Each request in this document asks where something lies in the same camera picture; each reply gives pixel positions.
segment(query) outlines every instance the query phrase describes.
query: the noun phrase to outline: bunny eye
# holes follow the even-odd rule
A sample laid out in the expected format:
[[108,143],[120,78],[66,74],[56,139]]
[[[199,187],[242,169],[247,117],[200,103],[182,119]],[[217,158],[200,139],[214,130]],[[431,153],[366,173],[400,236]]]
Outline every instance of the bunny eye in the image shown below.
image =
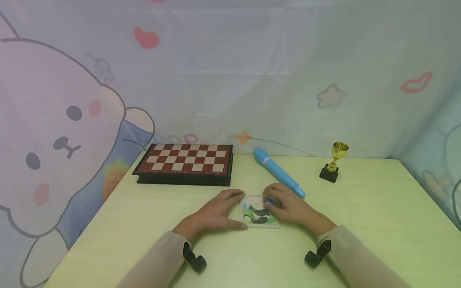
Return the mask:
[[40,168],[40,159],[38,158],[37,154],[29,153],[26,156],[26,164],[32,170],[37,170]]
[[82,110],[80,110],[77,106],[69,106],[66,113],[70,120],[78,121],[82,119]]

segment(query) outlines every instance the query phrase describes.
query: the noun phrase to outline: chess board case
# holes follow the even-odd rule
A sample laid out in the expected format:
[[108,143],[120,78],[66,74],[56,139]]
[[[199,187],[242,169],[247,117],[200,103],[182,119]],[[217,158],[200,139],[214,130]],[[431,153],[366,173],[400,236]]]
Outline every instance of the chess board case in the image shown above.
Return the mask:
[[232,145],[152,144],[133,171],[137,183],[230,186]]

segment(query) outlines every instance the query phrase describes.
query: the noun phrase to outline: puzzle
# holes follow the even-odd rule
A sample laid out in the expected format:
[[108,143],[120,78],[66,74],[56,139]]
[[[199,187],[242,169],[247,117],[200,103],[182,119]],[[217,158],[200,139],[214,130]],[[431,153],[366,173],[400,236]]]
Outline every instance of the puzzle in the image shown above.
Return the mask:
[[280,228],[278,219],[267,208],[264,208],[262,195],[247,195],[240,201],[242,222],[248,227]]
[[230,186],[232,145],[152,144],[133,175],[138,183]]

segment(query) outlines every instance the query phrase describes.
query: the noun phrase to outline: orange star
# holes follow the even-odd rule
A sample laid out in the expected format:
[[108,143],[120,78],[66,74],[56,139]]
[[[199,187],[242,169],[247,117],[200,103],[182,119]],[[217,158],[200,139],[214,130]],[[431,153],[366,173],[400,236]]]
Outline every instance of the orange star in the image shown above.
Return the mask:
[[317,107],[319,109],[325,107],[336,108],[344,97],[346,97],[346,92],[339,90],[336,84],[331,84],[325,91],[317,94],[317,99],[319,100]]
[[242,146],[245,145],[245,143],[247,141],[252,139],[251,135],[248,134],[248,131],[246,129],[244,131],[242,131],[239,135],[235,136],[235,137],[240,141],[240,144]]

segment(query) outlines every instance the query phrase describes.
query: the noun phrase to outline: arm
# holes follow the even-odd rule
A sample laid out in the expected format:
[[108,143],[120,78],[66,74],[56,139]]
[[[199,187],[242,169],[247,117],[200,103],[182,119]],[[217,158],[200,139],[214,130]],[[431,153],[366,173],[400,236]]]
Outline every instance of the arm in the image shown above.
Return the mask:
[[330,260],[352,288],[410,287],[343,225],[320,235],[317,240],[319,244],[331,240]]
[[184,262],[185,242],[188,241],[184,236],[165,232],[123,277],[117,288],[166,288]]
[[328,254],[330,260],[352,288],[410,287],[346,227],[336,226],[283,184],[269,185],[263,192],[264,201],[268,197],[275,197],[282,202],[282,208],[265,204],[280,219],[305,226],[317,237],[319,243],[331,240],[331,251]]
[[183,247],[204,230],[237,229],[247,226],[227,218],[228,211],[245,193],[223,190],[199,211],[187,216],[172,231],[167,231],[123,277],[116,288],[166,288],[184,262]]

